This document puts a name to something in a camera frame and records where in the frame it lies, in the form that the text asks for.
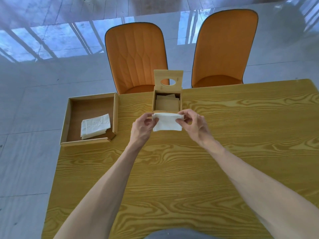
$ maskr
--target open tissue box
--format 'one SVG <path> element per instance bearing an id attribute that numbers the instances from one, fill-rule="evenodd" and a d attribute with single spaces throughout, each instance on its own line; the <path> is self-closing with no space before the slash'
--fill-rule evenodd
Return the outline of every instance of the open tissue box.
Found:
<path id="1" fill-rule="evenodd" d="M 82 122 L 108 114 L 110 124 L 106 124 L 106 132 L 96 136 L 81 137 L 88 131 L 82 131 Z M 108 93 L 92 96 L 78 96 L 69 98 L 66 108 L 61 140 L 61 146 L 73 146 L 89 143 L 111 141 L 117 134 L 118 94 Z"/>
<path id="2" fill-rule="evenodd" d="M 154 93 L 152 111 L 177 113 L 182 110 L 182 70 L 154 70 Z M 163 85 L 162 80 L 171 79 L 176 83 Z"/>

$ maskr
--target wooden table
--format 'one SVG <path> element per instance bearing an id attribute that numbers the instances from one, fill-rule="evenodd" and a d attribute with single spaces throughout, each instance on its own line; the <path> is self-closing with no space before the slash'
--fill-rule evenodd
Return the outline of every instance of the wooden table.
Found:
<path id="1" fill-rule="evenodd" d="M 42 238 L 113 165 L 153 93 L 119 96 L 112 142 L 61 148 Z M 244 161 L 319 206 L 319 95 L 310 80 L 183 90 L 183 108 L 205 116 L 214 137 Z M 137 157 L 110 239 L 186 227 L 221 238 L 270 238 L 217 163 L 185 131 L 151 135 Z"/>

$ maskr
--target tiled floor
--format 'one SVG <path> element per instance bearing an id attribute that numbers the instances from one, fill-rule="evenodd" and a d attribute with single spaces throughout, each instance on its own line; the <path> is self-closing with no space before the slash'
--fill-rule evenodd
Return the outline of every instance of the tiled floor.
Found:
<path id="1" fill-rule="evenodd" d="M 16 3 L 29 5 L 24 1 L 27 0 Z M 61 1 L 72 9 L 74 0 Z M 200 5 L 194 1 L 194 7 L 205 7 L 205 0 L 199 1 Z M 157 2 L 160 3 L 152 0 L 148 5 Z M 51 4 L 38 1 L 29 6 L 42 5 L 53 13 Z M 253 9 L 259 15 L 244 83 L 309 78 L 319 87 L 319 0 L 288 0 L 240 8 Z M 224 9 L 207 8 L 114 19 L 103 19 L 101 15 L 89 21 L 71 20 L 69 23 L 63 21 L 69 17 L 67 14 L 61 15 L 61 23 L 55 25 L 46 22 L 48 15 L 40 18 L 41 13 L 34 11 L 33 14 L 38 15 L 34 18 L 38 25 L 34 27 L 30 27 L 28 22 L 24 22 L 23 28 L 2 25 L 1 239 L 37 239 L 41 236 L 67 98 L 115 91 L 104 52 L 105 32 L 127 22 L 157 24 L 164 34 L 169 69 L 184 70 L 183 88 L 190 88 L 199 28 L 208 15 Z M 7 9 L 5 14 L 11 10 L 19 12 L 17 7 Z"/>
<path id="2" fill-rule="evenodd" d="M 34 27 L 272 1 L 283 0 L 0 0 L 0 27 Z"/>

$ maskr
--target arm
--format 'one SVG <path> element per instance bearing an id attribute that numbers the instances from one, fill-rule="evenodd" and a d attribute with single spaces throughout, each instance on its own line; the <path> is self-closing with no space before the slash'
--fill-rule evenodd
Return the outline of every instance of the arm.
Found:
<path id="1" fill-rule="evenodd" d="M 190 109 L 180 114 L 185 115 L 185 121 L 176 122 L 216 160 L 275 239 L 318 238 L 319 209 L 316 206 L 228 152 L 213 138 L 203 116 Z"/>
<path id="2" fill-rule="evenodd" d="M 150 115 L 145 113 L 136 119 L 122 155 L 72 211 L 54 239 L 108 238 L 134 161 L 158 122 L 148 119 Z"/>

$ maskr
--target forearm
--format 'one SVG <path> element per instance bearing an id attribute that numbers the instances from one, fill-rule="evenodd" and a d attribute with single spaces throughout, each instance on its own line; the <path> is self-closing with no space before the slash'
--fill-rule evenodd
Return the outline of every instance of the forearm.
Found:
<path id="1" fill-rule="evenodd" d="M 255 169 L 216 140 L 205 149 L 220 165 L 274 238 L 317 238 L 319 210 L 305 198 Z"/>
<path id="2" fill-rule="evenodd" d="M 108 238 L 140 149 L 133 144 L 126 147 L 66 219 L 54 239 Z"/>

